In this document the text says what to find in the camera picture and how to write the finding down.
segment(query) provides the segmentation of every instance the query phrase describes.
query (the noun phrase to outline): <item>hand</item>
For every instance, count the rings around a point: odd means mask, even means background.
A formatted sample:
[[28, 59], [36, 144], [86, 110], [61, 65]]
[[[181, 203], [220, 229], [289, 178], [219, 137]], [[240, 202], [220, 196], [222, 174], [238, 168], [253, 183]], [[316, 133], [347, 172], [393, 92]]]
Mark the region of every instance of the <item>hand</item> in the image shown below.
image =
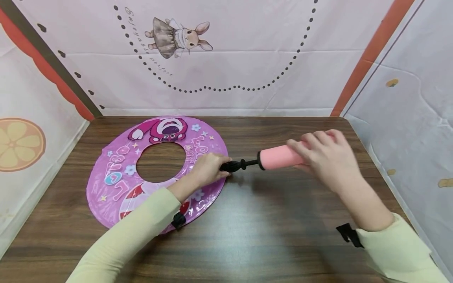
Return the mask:
[[228, 172], [219, 171], [219, 168], [222, 164], [231, 160], [230, 157], [222, 154], [204, 154], [197, 160], [188, 176], [192, 178], [199, 187], [209, 185], [230, 175]]
[[304, 134], [301, 140], [306, 142], [309, 148], [293, 139], [287, 142], [307, 163], [295, 167], [313, 174], [333, 192], [339, 193], [353, 182], [362, 179], [354, 153], [342, 132], [318, 131]]
[[174, 194], [180, 203], [184, 203], [199, 188], [229, 176], [228, 172], [219, 171], [220, 166], [229, 161], [231, 161], [231, 158], [221, 154], [208, 153], [202, 155], [189, 174], [167, 189]]

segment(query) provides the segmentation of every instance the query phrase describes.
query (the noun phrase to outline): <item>inflatable swim ring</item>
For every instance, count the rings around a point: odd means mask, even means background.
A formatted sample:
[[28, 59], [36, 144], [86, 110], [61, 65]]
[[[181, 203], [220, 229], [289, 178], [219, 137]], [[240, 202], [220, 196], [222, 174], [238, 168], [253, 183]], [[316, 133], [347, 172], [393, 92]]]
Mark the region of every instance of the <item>inflatable swim ring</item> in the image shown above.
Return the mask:
[[[181, 171], [162, 183], [143, 180], [136, 164], [149, 146], [174, 142], [182, 146], [186, 160]], [[153, 192], [167, 187], [193, 168], [197, 159], [209, 152], [228, 155], [220, 135], [205, 122], [183, 116], [157, 117], [130, 128], [113, 140], [97, 159], [87, 185], [88, 205], [107, 228], [125, 218]], [[214, 202], [225, 179], [205, 186], [191, 195], [180, 208], [185, 224], [200, 216]], [[169, 225], [162, 234], [174, 230]]]

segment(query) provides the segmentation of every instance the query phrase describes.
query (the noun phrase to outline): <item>brown table surface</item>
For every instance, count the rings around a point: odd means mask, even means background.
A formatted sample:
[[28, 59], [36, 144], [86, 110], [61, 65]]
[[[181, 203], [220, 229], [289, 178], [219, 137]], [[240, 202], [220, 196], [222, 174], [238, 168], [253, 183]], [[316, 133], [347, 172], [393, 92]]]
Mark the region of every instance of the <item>brown table surface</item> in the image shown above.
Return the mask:
[[[85, 188], [101, 149], [146, 117], [93, 121], [0, 261], [0, 282], [64, 282], [107, 229], [91, 214]], [[403, 214], [349, 122], [342, 118], [202, 117], [234, 159], [316, 130], [344, 132], [365, 179]], [[173, 177], [184, 161], [174, 144], [154, 145], [137, 165], [145, 180]], [[319, 182], [293, 168], [248, 168], [227, 180], [220, 196], [178, 232], [152, 240], [118, 282], [381, 282], [364, 251], [335, 227], [352, 220]]]

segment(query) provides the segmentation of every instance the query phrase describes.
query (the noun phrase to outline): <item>bunny in dress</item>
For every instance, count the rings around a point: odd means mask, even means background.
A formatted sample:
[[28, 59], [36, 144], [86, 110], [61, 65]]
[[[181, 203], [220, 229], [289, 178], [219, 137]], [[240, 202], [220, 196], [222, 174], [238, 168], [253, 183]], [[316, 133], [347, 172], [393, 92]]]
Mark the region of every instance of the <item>bunny in dress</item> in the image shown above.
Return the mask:
[[212, 50], [212, 46], [198, 36], [205, 33], [209, 28], [209, 22], [199, 24], [195, 29], [187, 29], [174, 19], [165, 19], [165, 22], [158, 18], [153, 19], [153, 30], [146, 31], [145, 36], [154, 38], [154, 43], [148, 44], [149, 49], [158, 49], [160, 54], [168, 59], [174, 55], [181, 57], [185, 49], [190, 50], [196, 46], [203, 50]]

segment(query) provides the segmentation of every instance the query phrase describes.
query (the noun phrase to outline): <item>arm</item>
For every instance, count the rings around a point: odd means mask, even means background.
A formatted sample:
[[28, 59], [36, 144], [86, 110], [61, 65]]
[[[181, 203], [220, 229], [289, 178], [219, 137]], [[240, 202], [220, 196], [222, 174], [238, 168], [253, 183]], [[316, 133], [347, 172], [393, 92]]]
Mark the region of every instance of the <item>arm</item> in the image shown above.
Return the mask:
[[114, 282], [123, 266], [168, 226], [180, 206], [166, 188], [154, 192], [94, 243], [67, 282]]
[[436, 282], [447, 279], [429, 256], [429, 248], [398, 214], [392, 214], [362, 178], [339, 190], [365, 251], [368, 264], [391, 282]]
[[219, 171], [231, 158], [205, 154], [179, 181], [154, 192], [108, 230], [82, 257], [67, 283], [111, 283], [123, 266], [173, 220], [181, 203], [197, 189], [229, 175]]
[[288, 146], [308, 162], [296, 167], [314, 174], [338, 195], [359, 227], [360, 242], [374, 270], [387, 282], [448, 282], [414, 230], [401, 216], [392, 214], [363, 179], [340, 131], [305, 134], [302, 140], [310, 149], [288, 141]]

